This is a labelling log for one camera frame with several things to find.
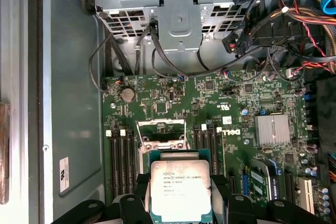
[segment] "blue pcie slot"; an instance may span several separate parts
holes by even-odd
[[[243,194],[248,196],[250,194],[249,184],[248,184],[248,175],[243,174],[242,179],[243,179]]]

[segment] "motherboard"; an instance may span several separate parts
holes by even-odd
[[[234,194],[265,206],[286,199],[329,220],[318,179],[317,146],[308,138],[302,82],[264,72],[232,71],[231,79],[156,75],[111,77],[102,95],[106,204],[132,193],[150,173],[157,150],[203,150],[209,171],[223,174]]]

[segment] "green circuit board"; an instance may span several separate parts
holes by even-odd
[[[264,72],[257,80],[245,83],[228,81],[217,74],[193,79],[166,79],[156,75],[107,78],[106,84],[112,88],[102,95],[107,205],[117,195],[133,192],[136,175],[149,172],[148,156],[153,147],[146,149],[146,143],[165,141],[165,137],[184,140],[183,148],[209,148],[211,172],[224,174],[230,178],[235,193],[249,195],[261,205],[267,197],[258,196],[254,191],[250,161],[253,158],[272,160],[279,170],[279,198],[286,199],[285,171],[292,174],[297,185],[298,177],[305,175],[301,160],[307,159],[314,165],[315,159],[306,151],[305,100],[295,94],[303,84],[280,79],[269,81],[270,74]],[[235,80],[254,75],[254,71],[230,73]],[[133,90],[131,102],[122,100],[124,89]],[[287,115],[290,142],[260,145],[255,117],[263,115]],[[146,124],[154,120],[162,121]],[[184,120],[185,125],[162,123],[165,120]],[[178,141],[171,148],[179,149]],[[316,204],[320,183],[312,179],[312,184]],[[300,205],[298,195],[293,201]]]

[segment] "silver heatsink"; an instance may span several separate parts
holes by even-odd
[[[288,115],[256,116],[255,122],[259,145],[279,145],[290,142]]]

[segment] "integrated circuit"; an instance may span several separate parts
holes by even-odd
[[[245,84],[245,93],[253,92],[253,84]]]
[[[214,90],[215,84],[213,81],[207,81],[205,82],[205,90]]]
[[[293,154],[285,154],[286,163],[294,163],[294,155]]]

